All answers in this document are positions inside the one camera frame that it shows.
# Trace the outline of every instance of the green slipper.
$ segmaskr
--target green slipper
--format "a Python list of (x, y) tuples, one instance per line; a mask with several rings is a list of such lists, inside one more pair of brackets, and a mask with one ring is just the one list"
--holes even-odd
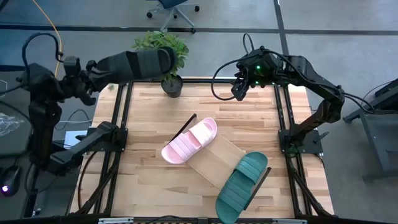
[(238, 219), (267, 164), (263, 153), (250, 152), (236, 165), (216, 201), (216, 212), (223, 223), (232, 224)]

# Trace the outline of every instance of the gray floor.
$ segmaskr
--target gray floor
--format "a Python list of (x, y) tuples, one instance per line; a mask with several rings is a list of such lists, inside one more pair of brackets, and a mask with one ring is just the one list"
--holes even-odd
[[(153, 2), (120, 0), (37, 1), (57, 25), (160, 27), (164, 15), (145, 16)], [(184, 12), (198, 28), (277, 29), (272, 0), (202, 0), (201, 11), (186, 8)], [(286, 29), (305, 30), (398, 30), (398, 1), (393, 0), (279, 0)], [(47, 25), (35, 5), (26, 0), (13, 0), (0, 12), (0, 24)], [(181, 19), (171, 27), (188, 27)], [(21, 47), (36, 31), (0, 30), (0, 64), (21, 65)], [(66, 55), (81, 58), (82, 65), (90, 59), (99, 60), (123, 50), (129, 50), (134, 38), (142, 32), (60, 32)], [(223, 63), (241, 57), (242, 33), (197, 32), (177, 33), (190, 48), (186, 67), (181, 76), (211, 76)], [(279, 34), (251, 34), (256, 47), (281, 52)], [(315, 70), (345, 91), (363, 96), (372, 87), (397, 78), (396, 35), (287, 35), (289, 53), (303, 55)], [(28, 61), (55, 68), (53, 43), (46, 38), (34, 40), (28, 48)], [(234, 66), (220, 75), (231, 77)], [(321, 99), (308, 92), (312, 108)], [(63, 119), (78, 108), (93, 115), (94, 107), (85, 108), (78, 100), (63, 106)], [(347, 101), (342, 115), (356, 110)], [(76, 115), (74, 120), (83, 120)], [(83, 129), (86, 126), (68, 126)], [(352, 124), (339, 121), (324, 124), (321, 132), (330, 134), (323, 139), (326, 176), (337, 215), (345, 218), (378, 220), (398, 223), (398, 179), (364, 183), (362, 175), (377, 171), (377, 162), (359, 120)], [(56, 133), (62, 138), (65, 133)]]

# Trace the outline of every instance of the pink slipper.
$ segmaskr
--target pink slipper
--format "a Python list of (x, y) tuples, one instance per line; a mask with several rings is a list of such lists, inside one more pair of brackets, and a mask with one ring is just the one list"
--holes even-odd
[(217, 134), (217, 124), (213, 118), (205, 118), (178, 135), (162, 149), (163, 158), (171, 164), (186, 162), (201, 148), (207, 146)]

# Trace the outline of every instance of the green plant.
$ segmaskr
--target green plant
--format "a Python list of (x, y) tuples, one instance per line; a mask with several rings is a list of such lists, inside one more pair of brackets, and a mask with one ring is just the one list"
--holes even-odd
[(171, 47), (177, 53), (177, 63), (165, 75), (165, 79), (170, 79), (172, 75), (177, 75), (177, 70), (185, 66), (185, 60), (188, 57), (189, 49), (182, 39), (170, 33), (159, 31), (147, 32), (145, 37), (137, 37), (136, 43), (131, 46), (136, 50), (158, 49), (160, 47)]

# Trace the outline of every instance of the potted plant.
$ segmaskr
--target potted plant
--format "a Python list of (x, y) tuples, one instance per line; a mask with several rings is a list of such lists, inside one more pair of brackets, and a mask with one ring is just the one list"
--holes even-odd
[(160, 47), (171, 47), (177, 53), (177, 63), (165, 74), (162, 80), (162, 88), (169, 97), (176, 98), (181, 94), (183, 85), (182, 78), (177, 75), (177, 70), (185, 66), (189, 50), (188, 47), (176, 35), (159, 31), (147, 32), (145, 37), (137, 37), (132, 48), (136, 50), (158, 49)]

